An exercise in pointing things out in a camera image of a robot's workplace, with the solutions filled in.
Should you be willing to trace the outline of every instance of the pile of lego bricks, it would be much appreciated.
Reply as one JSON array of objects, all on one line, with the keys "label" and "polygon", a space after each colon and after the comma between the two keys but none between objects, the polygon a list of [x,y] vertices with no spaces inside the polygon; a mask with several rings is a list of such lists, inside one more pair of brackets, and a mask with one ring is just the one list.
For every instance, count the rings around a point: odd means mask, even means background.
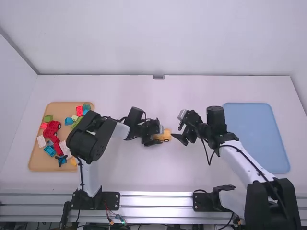
[{"label": "pile of lego bricks", "polygon": [[[65,118],[65,125],[71,125],[71,129],[73,130],[89,110],[91,110],[91,106],[88,103],[77,106],[76,114],[72,117]],[[53,120],[53,115],[46,115],[44,117],[44,122],[40,126],[40,128],[44,130],[43,135],[37,137],[38,145],[40,148],[44,148],[46,154],[58,160],[59,167],[67,163],[69,159],[71,159],[70,163],[72,165],[77,166],[75,158],[71,155],[70,149],[66,146],[66,141],[60,141],[57,137],[61,127],[61,122]]]}]

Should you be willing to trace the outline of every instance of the white wall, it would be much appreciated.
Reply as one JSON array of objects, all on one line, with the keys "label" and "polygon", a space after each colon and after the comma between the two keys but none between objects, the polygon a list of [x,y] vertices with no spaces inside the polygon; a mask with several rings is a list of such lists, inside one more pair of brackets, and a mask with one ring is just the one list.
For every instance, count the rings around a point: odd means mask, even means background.
[{"label": "white wall", "polygon": [[290,75],[307,111],[305,0],[1,0],[43,74]]},{"label": "white wall", "polygon": [[0,170],[5,163],[37,74],[0,34]]}]

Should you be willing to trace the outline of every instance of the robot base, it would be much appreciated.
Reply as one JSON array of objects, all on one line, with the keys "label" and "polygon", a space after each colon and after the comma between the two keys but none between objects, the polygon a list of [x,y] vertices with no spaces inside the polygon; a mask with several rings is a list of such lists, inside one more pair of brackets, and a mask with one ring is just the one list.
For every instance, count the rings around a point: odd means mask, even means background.
[{"label": "robot base", "polygon": [[105,210],[106,206],[109,210],[117,211],[119,209],[120,193],[118,192],[102,192],[99,191],[94,197],[89,197],[82,190],[76,190],[72,194],[71,209],[72,210]]}]

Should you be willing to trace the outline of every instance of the blue mat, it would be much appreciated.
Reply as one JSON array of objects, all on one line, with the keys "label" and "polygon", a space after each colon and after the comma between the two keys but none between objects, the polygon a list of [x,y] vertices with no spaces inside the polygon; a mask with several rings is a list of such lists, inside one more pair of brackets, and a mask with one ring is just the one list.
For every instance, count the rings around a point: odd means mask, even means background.
[{"label": "blue mat", "polygon": [[266,103],[225,103],[227,131],[271,173],[287,173],[290,164],[273,110]]}]

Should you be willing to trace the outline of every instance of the yellow lego piece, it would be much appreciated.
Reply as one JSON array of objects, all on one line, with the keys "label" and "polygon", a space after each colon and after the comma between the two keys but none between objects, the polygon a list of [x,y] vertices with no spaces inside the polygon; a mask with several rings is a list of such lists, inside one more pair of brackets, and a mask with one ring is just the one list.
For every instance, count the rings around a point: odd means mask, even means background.
[{"label": "yellow lego piece", "polygon": [[75,167],[77,167],[77,162],[76,162],[76,159],[74,157],[71,158],[71,164]]},{"label": "yellow lego piece", "polygon": [[155,134],[155,135],[152,136],[151,139],[168,142],[168,141],[171,140],[171,138],[172,138],[171,130],[166,128],[166,129],[164,129],[164,133],[162,133],[162,134]]}]

